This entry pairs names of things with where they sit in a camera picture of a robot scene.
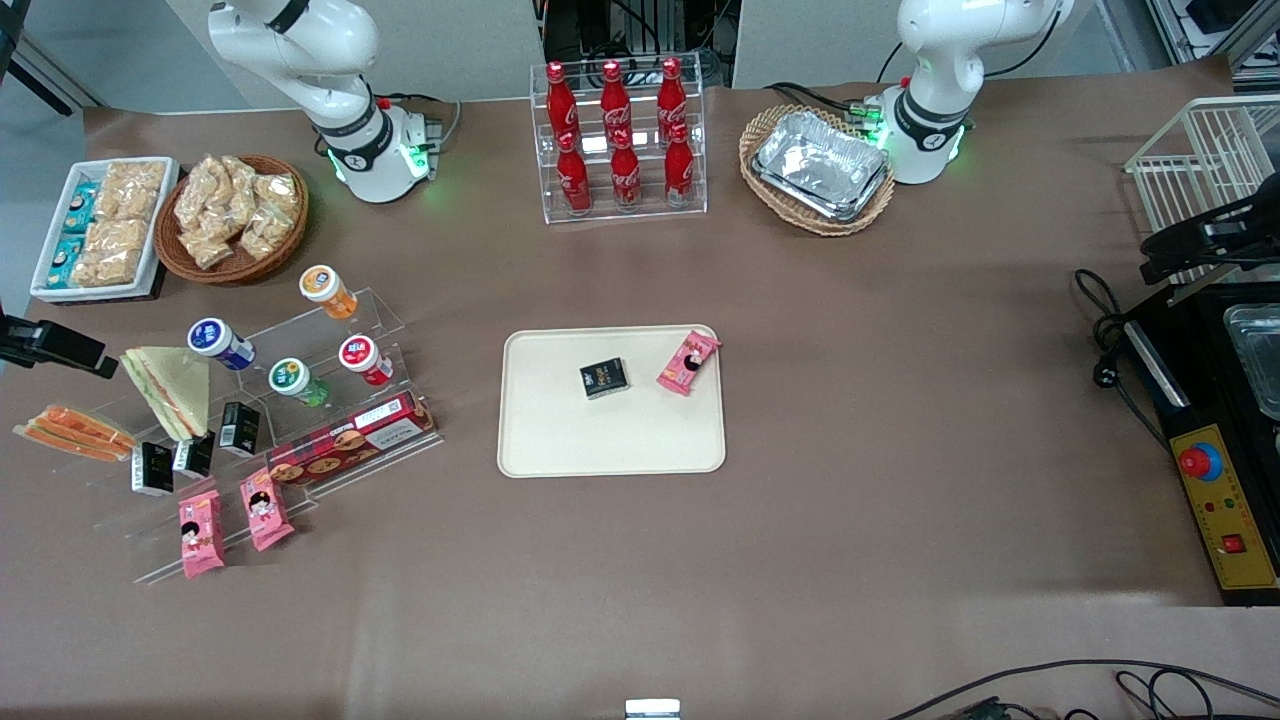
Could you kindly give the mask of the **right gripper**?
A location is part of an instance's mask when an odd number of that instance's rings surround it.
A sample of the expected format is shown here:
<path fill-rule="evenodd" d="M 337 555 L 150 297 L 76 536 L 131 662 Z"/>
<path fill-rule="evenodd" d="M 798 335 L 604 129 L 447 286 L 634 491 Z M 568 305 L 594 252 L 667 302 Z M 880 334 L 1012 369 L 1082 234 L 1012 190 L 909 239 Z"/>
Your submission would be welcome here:
<path fill-rule="evenodd" d="M 28 369 L 55 363 L 108 380 L 119 368 L 119 361 L 105 351 L 100 341 L 58 323 L 32 322 L 6 314 L 1 319 L 1 359 Z"/>

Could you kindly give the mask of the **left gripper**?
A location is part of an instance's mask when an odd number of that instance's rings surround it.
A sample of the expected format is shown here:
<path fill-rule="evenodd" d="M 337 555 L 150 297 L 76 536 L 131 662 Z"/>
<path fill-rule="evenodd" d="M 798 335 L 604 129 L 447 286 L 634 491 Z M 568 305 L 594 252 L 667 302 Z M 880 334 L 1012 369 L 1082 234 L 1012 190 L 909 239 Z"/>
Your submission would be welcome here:
<path fill-rule="evenodd" d="M 1279 173 L 1262 181 L 1251 196 L 1215 208 L 1196 224 L 1175 224 L 1140 243 L 1151 264 L 1277 263 Z"/>

